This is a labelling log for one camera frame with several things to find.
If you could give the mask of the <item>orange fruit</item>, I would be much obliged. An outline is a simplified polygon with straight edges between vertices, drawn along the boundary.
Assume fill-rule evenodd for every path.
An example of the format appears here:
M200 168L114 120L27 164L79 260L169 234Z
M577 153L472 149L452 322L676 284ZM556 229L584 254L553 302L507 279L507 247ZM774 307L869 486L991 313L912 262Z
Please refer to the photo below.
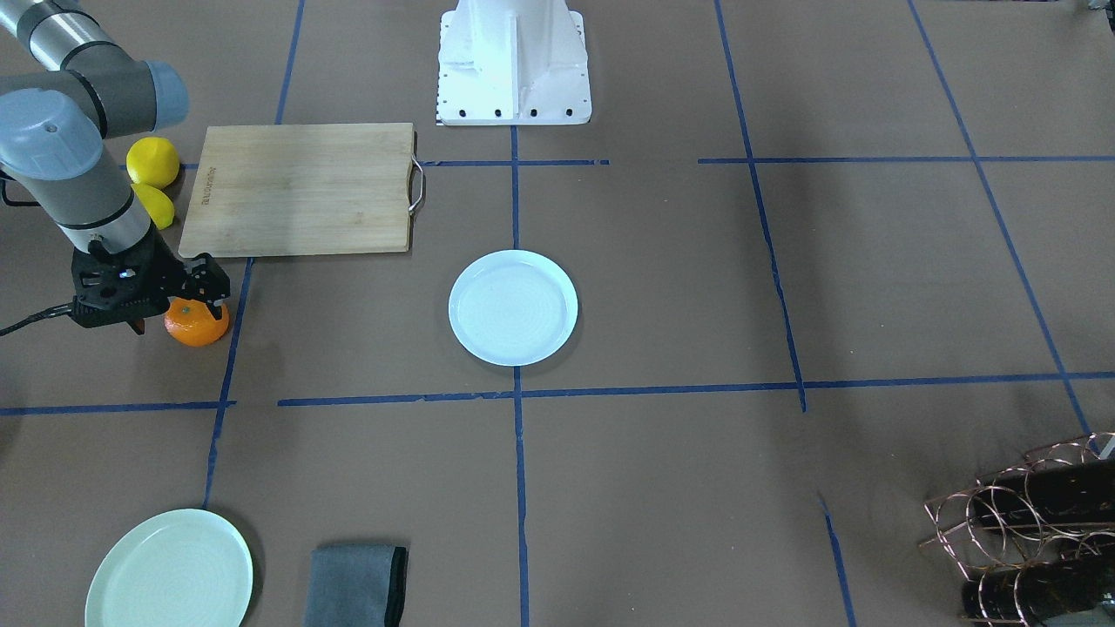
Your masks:
M174 298L164 314L164 327L172 338L188 347L215 344L226 336L231 314L227 303L220 305L220 317L215 317L202 301Z

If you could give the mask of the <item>light blue plate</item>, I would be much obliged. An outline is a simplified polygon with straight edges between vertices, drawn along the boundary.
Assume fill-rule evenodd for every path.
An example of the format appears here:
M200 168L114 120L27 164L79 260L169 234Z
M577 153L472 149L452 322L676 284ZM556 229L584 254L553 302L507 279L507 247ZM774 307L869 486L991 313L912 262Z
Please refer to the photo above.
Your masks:
M450 332L491 365L547 360L572 337L578 316L580 298L570 274L526 250L482 255L450 286Z

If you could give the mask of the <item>pale green plate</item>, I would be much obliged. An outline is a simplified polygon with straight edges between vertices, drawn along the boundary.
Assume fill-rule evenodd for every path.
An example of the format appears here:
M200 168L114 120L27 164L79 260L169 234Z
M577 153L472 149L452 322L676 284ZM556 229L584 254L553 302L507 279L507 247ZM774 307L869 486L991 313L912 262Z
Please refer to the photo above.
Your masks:
M224 517L172 509L123 536L84 604L87 626L239 626L253 596L246 540Z

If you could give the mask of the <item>wooden cutting board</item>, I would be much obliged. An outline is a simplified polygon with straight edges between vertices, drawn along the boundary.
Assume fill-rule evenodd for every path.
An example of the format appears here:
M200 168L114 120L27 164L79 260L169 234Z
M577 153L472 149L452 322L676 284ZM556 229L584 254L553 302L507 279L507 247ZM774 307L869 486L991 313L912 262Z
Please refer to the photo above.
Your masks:
M211 126L180 255L406 253L423 192L411 123Z

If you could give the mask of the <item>upper yellow lemon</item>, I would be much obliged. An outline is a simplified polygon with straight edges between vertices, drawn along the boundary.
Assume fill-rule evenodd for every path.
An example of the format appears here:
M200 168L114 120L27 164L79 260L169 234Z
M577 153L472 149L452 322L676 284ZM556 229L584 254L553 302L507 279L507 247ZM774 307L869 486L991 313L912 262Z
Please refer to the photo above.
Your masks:
M132 183L167 189L180 176L180 152L171 139L140 138L125 155L125 168Z

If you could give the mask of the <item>folded dark grey cloth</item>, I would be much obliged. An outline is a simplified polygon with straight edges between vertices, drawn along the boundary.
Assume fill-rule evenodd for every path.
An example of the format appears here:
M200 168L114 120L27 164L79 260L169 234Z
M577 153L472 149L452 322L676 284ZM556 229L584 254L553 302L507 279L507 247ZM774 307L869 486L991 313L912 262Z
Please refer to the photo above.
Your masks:
M303 626L399 626L408 549L340 543L311 552Z

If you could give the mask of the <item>back brown wine bottle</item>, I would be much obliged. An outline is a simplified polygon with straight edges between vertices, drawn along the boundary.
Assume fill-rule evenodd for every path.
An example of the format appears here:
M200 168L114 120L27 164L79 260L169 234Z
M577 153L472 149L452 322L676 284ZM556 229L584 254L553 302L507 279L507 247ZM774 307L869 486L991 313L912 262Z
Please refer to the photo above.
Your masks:
M1112 626L1112 559L1088 556L985 573L961 602L975 626Z

